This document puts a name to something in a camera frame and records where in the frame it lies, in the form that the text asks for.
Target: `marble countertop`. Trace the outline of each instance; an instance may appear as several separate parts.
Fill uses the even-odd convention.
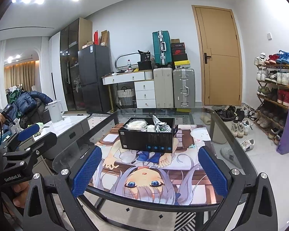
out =
[[[52,123],[52,121],[47,122],[44,124],[44,128],[40,131],[41,135],[34,137],[34,140],[36,141],[40,139],[49,132],[53,132],[57,137],[59,137],[64,132],[68,131],[70,128],[82,122],[86,118],[87,116],[85,115],[69,115],[63,116],[63,120],[56,123]]]

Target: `anime girl eye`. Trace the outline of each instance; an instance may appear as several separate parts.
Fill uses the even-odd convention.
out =
[[[164,185],[164,183],[159,182],[159,181],[157,181],[157,180],[153,180],[153,181],[151,182],[151,185],[149,185],[149,186],[150,186],[150,187],[160,187],[160,186],[162,186],[162,185]]]
[[[137,187],[136,183],[133,182],[133,181],[130,181],[129,183],[125,184],[124,186],[125,186],[125,187],[128,187],[128,188],[135,188],[135,187]]]

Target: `silver suitcase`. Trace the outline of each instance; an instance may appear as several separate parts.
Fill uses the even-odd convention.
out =
[[[153,70],[156,108],[173,108],[172,68]]]
[[[173,71],[173,91],[175,108],[195,107],[195,71],[175,69]]]

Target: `blue puffer jacket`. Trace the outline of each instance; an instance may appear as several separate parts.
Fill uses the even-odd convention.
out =
[[[22,117],[24,114],[36,107],[36,101],[34,98],[39,98],[43,103],[49,104],[52,102],[52,99],[47,95],[40,93],[38,91],[25,92],[20,94],[16,99],[16,102],[12,103],[12,109],[9,112],[9,117],[14,120],[18,115]],[[3,132],[5,133],[8,130],[8,126],[3,126]]]

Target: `white kettle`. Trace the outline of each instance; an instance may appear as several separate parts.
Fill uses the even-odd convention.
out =
[[[52,119],[52,123],[61,121],[64,110],[62,108],[61,101],[53,101],[47,104],[47,108],[49,110],[50,118]]]

